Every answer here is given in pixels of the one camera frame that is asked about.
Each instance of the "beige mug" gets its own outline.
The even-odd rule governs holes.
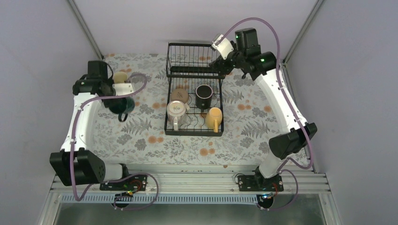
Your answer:
[[[206,115],[206,126],[209,129],[213,129],[215,133],[218,133],[218,126],[221,124],[222,121],[222,112],[221,109],[217,107],[213,107],[209,110]]]

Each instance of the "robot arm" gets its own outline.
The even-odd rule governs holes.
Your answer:
[[[234,68],[239,68],[244,73],[242,79],[245,79],[246,74],[249,73],[252,80],[264,92],[275,113],[281,134],[269,140],[271,153],[255,172],[258,183],[267,185],[268,179],[279,176],[278,169],[287,156],[297,153],[306,146],[306,139],[281,92],[281,89],[286,88],[283,79],[283,85],[279,87],[277,76],[282,77],[282,75],[280,71],[276,71],[275,56],[271,52],[261,53],[257,33],[253,28],[236,31],[235,38],[236,43],[226,38],[223,39],[223,35],[217,35],[213,39],[212,47],[220,53],[220,56],[210,66],[222,75],[230,73]],[[297,112],[298,119],[302,124],[305,124],[305,130],[308,136],[312,138],[317,131],[316,125],[314,123],[308,124],[294,104],[290,93],[288,91],[286,93]]]
[[[121,164],[105,164],[90,151],[94,118],[102,104],[113,113],[122,115],[126,112],[126,98],[103,99],[91,101],[81,109],[83,103],[102,96],[122,96],[133,93],[131,83],[114,83],[108,78],[107,64],[103,61],[89,61],[88,74],[84,75],[73,86],[74,109],[69,131],[60,152],[52,153],[50,164],[65,186],[71,186],[70,151],[74,142],[74,172],[77,185],[101,183],[105,180],[117,180],[123,176],[124,167]],[[76,126],[74,139],[73,126]]]

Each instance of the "dish rack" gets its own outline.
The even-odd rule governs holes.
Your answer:
[[[166,135],[177,136],[222,136],[224,132],[224,121],[221,122],[218,133],[205,125],[205,117],[208,109],[201,112],[195,105],[195,89],[199,85],[209,85],[214,93],[211,107],[218,107],[224,116],[222,108],[222,81],[224,75],[219,75],[214,69],[209,67],[209,63],[216,60],[220,54],[213,51],[210,44],[189,44],[189,43],[169,43],[166,76],[168,78],[168,98],[170,94],[178,88],[187,90],[189,100],[187,104],[190,109],[187,111],[185,121],[181,124],[178,131],[173,129],[168,121],[167,112],[164,121],[164,131]]]

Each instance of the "metal frame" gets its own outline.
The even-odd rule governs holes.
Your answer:
[[[293,44],[291,45],[289,51],[287,52],[284,62],[288,62],[290,60],[291,56],[293,55],[294,50],[296,49],[297,45],[303,38],[304,34],[307,32],[308,27],[314,20],[316,14],[319,12],[319,9],[321,8],[321,6],[324,2],[325,2],[325,0],[317,0],[317,2],[315,3],[314,7],[312,8],[310,14],[308,15],[306,21],[304,22],[303,27],[301,27],[300,32],[296,36],[296,39],[294,39]]]
[[[222,165],[127,165],[129,172],[147,172],[152,174],[161,186],[162,194],[266,194],[268,192],[239,192],[233,177],[237,173],[252,175],[257,165],[234,165],[224,168]],[[328,180],[323,173],[302,170],[296,166],[284,167],[296,175],[301,194],[330,193]],[[296,184],[289,173],[282,175],[284,191],[280,194],[294,194]],[[86,185],[78,185],[82,192]],[[101,191],[100,185],[93,185],[88,193],[120,193],[118,191]],[[71,193],[72,187],[64,186],[59,177],[55,177],[51,193]],[[148,178],[146,194],[155,194],[156,186]]]
[[[326,225],[341,225],[332,194],[319,194]]]
[[[44,208],[38,220],[38,225],[54,224],[61,203],[61,199],[62,199],[61,193],[48,194],[46,203],[44,204]]]
[[[82,27],[84,33],[86,34],[88,41],[90,42],[93,50],[97,54],[98,59],[102,60],[104,59],[104,55],[102,55],[100,48],[98,47],[97,43],[94,40],[94,37],[92,36],[90,29],[88,29],[88,26],[86,22],[84,21],[84,18],[82,14],[80,13],[79,8],[77,7],[76,3],[74,0],[67,0],[69,3],[72,11],[75,13],[76,19],[79,21],[80,26]]]
[[[160,201],[157,203],[231,203],[249,204],[249,201],[257,194],[267,192],[239,192],[239,187],[233,180],[235,174],[252,174],[256,165],[127,165],[129,172],[145,171],[151,173],[159,182]],[[326,175],[314,173],[312,170],[301,170],[296,166],[287,165],[296,175],[300,186],[299,194],[318,194],[322,203],[325,221],[327,225],[339,225],[340,220],[331,196]],[[282,174],[285,190],[279,194],[294,194],[294,179],[288,173]],[[86,185],[77,186],[81,193]],[[118,191],[100,191],[99,185],[93,185],[87,192],[82,203],[107,203],[112,200]],[[136,199],[129,203],[145,203],[156,193],[156,186],[152,179],[148,179],[145,192],[136,194]],[[56,219],[60,203],[74,202],[72,188],[64,186],[56,176],[47,201],[40,216],[39,224],[53,224]]]

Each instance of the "tablecloth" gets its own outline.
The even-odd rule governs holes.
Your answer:
[[[257,165],[269,154],[268,140],[279,134],[267,98],[250,76],[233,70],[222,84],[224,133],[221,137],[164,134],[168,94],[165,54],[110,54],[105,61],[128,75],[144,73],[145,89],[125,122],[101,107],[95,119],[92,151],[109,163],[175,165]],[[134,84],[138,89],[141,84]],[[307,164],[304,150],[293,158]]]

